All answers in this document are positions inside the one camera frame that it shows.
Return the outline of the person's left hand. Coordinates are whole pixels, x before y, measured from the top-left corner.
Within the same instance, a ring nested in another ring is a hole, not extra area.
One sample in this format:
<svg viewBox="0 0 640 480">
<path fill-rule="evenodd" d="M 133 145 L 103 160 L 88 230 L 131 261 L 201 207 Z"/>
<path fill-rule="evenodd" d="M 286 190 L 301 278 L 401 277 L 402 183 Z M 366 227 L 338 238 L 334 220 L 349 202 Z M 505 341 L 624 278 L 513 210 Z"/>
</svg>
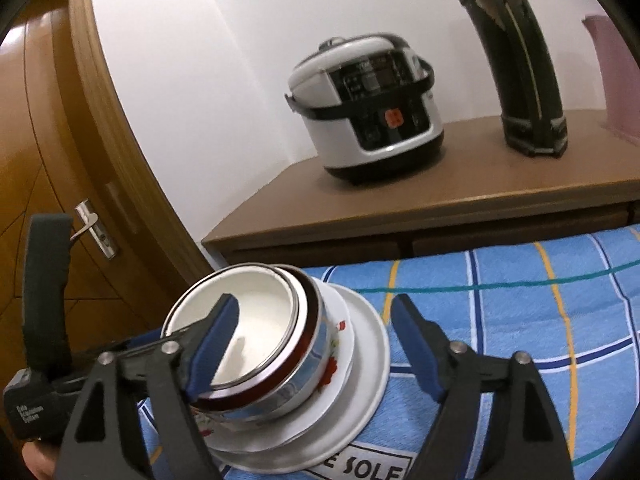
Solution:
<svg viewBox="0 0 640 480">
<path fill-rule="evenodd" d="M 29 441 L 22 447 L 27 469 L 37 480 L 53 480 L 60 450 L 41 441 Z"/>
</svg>

